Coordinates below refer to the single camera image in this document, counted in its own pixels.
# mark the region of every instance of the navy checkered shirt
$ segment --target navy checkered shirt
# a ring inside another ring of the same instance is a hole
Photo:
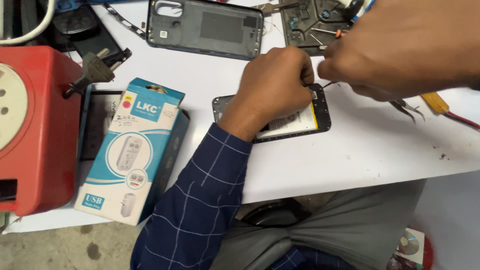
[[[240,206],[252,144],[213,124],[133,248],[131,270],[207,270]],[[339,257],[292,247],[269,270],[353,269]]]

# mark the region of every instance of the gray trousers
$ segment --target gray trousers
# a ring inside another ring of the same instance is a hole
[[[211,270],[264,270],[294,245],[336,255],[359,270],[385,270],[407,227],[425,179],[337,192],[306,220],[288,228],[238,221]]]

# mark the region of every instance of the concrete floor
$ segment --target concrete floor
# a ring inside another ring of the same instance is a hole
[[[314,212],[332,195],[323,193],[295,199]],[[242,205],[239,214],[263,204]],[[138,233],[134,226],[108,222],[0,235],[0,270],[128,270]]]

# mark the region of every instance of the shirt sleeve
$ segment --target shirt sleeve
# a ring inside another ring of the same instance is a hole
[[[131,270],[207,270],[240,206],[252,144],[212,124],[133,248]]]

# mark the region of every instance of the white cable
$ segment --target white cable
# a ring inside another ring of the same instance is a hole
[[[0,46],[24,43],[40,35],[43,32],[43,30],[45,30],[45,28],[52,21],[54,13],[55,13],[55,0],[48,0],[47,13],[45,13],[45,17],[43,18],[42,22],[35,29],[33,29],[28,34],[23,35],[21,37],[0,40]]]

